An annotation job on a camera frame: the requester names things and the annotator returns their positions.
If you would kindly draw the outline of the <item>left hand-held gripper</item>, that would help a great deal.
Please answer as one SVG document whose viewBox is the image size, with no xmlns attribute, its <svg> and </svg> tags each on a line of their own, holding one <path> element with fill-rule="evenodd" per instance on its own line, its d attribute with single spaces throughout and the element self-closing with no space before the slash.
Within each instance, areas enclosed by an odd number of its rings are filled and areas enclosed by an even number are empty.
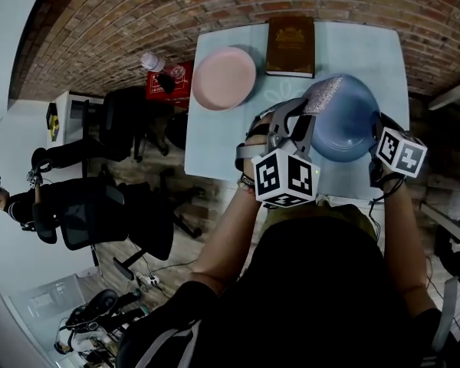
<svg viewBox="0 0 460 368">
<path fill-rule="evenodd" d="M 246 146 L 243 142 L 236 148 L 235 167 L 242 172 L 241 181 L 248 177 L 255 198 L 268 208 L 290 208 L 316 199 L 321 171 L 307 155 L 316 117 L 301 115 L 306 105 L 305 97 L 278 104 L 272 120 L 258 118 L 247 135 L 267 135 L 267 145 Z M 286 124 L 289 117 L 295 116 L 299 117 L 292 138 L 282 136 L 271 126 Z"/>
</svg>

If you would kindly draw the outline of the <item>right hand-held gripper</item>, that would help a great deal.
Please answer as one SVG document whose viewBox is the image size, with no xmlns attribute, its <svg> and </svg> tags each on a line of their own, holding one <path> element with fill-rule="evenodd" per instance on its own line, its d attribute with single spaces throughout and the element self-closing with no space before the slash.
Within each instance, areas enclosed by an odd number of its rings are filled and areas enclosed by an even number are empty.
<svg viewBox="0 0 460 368">
<path fill-rule="evenodd" d="M 369 149 L 370 186 L 389 179 L 416 178 L 427 154 L 425 144 L 384 113 L 373 114 L 373 145 Z"/>
</svg>

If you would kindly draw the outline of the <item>grey glittery sponge cloth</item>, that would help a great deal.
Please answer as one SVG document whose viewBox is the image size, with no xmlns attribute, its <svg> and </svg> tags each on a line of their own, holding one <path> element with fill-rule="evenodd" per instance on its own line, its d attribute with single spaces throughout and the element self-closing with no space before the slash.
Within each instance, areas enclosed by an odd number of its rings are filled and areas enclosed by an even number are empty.
<svg viewBox="0 0 460 368">
<path fill-rule="evenodd" d="M 334 75 L 312 84 L 303 94 L 306 101 L 301 114 L 317 116 L 325 111 L 342 83 L 343 75 Z"/>
</svg>

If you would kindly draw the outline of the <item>blue large plate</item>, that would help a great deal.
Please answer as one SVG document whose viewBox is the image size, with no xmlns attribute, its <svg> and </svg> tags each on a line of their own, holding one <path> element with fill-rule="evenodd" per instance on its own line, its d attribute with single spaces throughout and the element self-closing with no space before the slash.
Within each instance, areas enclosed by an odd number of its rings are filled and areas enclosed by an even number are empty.
<svg viewBox="0 0 460 368">
<path fill-rule="evenodd" d="M 373 145 L 373 114 L 380 109 L 368 86 L 352 75 L 332 74 L 318 81 L 334 75 L 343 75 L 343 83 L 325 111 L 317 116 L 311 145 L 328 160 L 349 163 L 369 152 Z"/>
</svg>

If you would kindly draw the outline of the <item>pink large plate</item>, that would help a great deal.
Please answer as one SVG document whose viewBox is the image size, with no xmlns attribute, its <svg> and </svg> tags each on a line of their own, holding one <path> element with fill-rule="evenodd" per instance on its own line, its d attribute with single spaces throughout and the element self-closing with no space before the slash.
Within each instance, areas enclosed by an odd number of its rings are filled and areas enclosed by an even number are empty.
<svg viewBox="0 0 460 368">
<path fill-rule="evenodd" d="M 249 53 L 237 47 L 223 47 L 204 57 L 195 68 L 192 95 L 207 110 L 230 110 L 248 98 L 256 77 Z"/>
</svg>

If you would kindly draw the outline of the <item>person's left forearm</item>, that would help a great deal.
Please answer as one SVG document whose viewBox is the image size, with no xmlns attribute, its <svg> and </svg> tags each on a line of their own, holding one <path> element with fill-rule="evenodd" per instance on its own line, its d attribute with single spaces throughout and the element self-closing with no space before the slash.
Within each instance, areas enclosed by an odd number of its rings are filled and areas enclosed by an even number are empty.
<svg viewBox="0 0 460 368">
<path fill-rule="evenodd" d="M 248 256 L 261 203 L 245 177 L 202 248 L 190 275 L 217 295 L 234 284 Z"/>
</svg>

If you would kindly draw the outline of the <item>person's right forearm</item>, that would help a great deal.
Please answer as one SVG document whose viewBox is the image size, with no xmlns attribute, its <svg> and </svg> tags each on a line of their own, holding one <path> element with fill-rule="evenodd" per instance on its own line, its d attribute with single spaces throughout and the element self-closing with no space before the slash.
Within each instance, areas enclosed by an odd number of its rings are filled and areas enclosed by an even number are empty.
<svg viewBox="0 0 460 368">
<path fill-rule="evenodd" d="M 384 199 L 384 259 L 394 288 L 411 317 L 435 308 L 426 289 L 426 257 L 412 200 L 403 183 Z"/>
</svg>

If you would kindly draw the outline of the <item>black wristband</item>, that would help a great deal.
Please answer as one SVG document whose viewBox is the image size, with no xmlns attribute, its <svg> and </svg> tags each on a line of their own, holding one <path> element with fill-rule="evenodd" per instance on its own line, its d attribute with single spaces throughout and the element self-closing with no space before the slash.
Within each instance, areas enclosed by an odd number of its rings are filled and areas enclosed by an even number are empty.
<svg viewBox="0 0 460 368">
<path fill-rule="evenodd" d="M 381 179 L 381 183 L 383 184 L 383 194 L 386 195 L 389 192 L 395 192 L 404 183 L 404 181 L 405 176 L 397 172 L 391 172 L 385 175 Z"/>
</svg>

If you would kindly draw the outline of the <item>brown hardcover book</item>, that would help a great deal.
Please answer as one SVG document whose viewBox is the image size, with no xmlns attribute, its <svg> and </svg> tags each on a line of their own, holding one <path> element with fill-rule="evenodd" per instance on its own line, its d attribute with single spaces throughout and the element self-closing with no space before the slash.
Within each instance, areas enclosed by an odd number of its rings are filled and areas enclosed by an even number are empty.
<svg viewBox="0 0 460 368">
<path fill-rule="evenodd" d="M 312 17 L 281 16 L 268 20 L 265 71 L 271 76 L 315 77 Z"/>
</svg>

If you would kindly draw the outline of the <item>red box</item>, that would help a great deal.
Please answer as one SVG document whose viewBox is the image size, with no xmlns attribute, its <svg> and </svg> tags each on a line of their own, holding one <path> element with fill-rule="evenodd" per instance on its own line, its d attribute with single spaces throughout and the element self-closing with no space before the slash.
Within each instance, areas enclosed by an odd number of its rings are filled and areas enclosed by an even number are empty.
<svg viewBox="0 0 460 368">
<path fill-rule="evenodd" d="M 194 61 L 184 61 L 180 65 L 185 69 L 184 76 L 180 79 L 174 79 L 162 72 L 163 85 L 159 82 L 159 73 L 148 72 L 147 100 L 158 100 L 176 107 L 189 108 Z"/>
</svg>

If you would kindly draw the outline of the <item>clear bottle with pink cap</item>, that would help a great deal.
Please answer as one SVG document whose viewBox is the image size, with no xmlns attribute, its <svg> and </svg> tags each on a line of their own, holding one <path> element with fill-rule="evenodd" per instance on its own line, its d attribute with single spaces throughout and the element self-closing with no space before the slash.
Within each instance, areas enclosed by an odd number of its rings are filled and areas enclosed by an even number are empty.
<svg viewBox="0 0 460 368">
<path fill-rule="evenodd" d="M 173 63 L 157 54 L 146 52 L 140 58 L 141 65 L 148 71 L 156 74 L 165 74 L 173 80 L 181 80 L 185 75 L 185 68 L 180 64 Z"/>
</svg>

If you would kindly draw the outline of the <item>person's black shirt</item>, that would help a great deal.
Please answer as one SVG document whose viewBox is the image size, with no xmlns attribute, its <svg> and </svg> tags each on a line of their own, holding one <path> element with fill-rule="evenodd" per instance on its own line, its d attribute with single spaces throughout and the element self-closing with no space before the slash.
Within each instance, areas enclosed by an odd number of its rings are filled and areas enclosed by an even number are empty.
<svg viewBox="0 0 460 368">
<path fill-rule="evenodd" d="M 272 225 L 222 294 L 187 281 L 123 335 L 117 368 L 418 368 L 440 312 L 411 317 L 374 240 L 331 218 Z"/>
</svg>

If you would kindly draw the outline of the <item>white power strip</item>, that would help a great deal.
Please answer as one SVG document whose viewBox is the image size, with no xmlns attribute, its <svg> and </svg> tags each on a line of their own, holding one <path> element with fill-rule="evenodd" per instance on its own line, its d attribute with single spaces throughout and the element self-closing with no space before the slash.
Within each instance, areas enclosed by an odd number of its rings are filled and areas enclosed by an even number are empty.
<svg viewBox="0 0 460 368">
<path fill-rule="evenodd" d="M 140 285 L 140 289 L 148 291 L 150 288 L 159 288 L 159 278 L 154 274 L 136 273 L 135 278 Z"/>
</svg>

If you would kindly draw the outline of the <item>yellow and black object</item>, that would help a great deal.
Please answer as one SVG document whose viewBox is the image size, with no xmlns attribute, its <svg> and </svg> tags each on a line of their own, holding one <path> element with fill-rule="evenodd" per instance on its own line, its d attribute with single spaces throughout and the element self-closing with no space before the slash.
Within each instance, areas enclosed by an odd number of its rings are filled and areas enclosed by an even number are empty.
<svg viewBox="0 0 460 368">
<path fill-rule="evenodd" d="M 60 123 L 58 117 L 58 109 L 56 103 L 49 103 L 46 114 L 47 130 L 51 142 L 56 142 L 60 130 Z"/>
</svg>

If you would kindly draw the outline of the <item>dark table with white frame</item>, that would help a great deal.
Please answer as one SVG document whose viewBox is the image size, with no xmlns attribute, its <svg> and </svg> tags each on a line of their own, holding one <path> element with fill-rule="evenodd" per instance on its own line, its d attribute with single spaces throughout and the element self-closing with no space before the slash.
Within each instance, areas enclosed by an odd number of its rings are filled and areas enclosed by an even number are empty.
<svg viewBox="0 0 460 368">
<path fill-rule="evenodd" d="M 460 84 L 428 102 L 429 174 L 425 200 L 460 219 Z"/>
</svg>

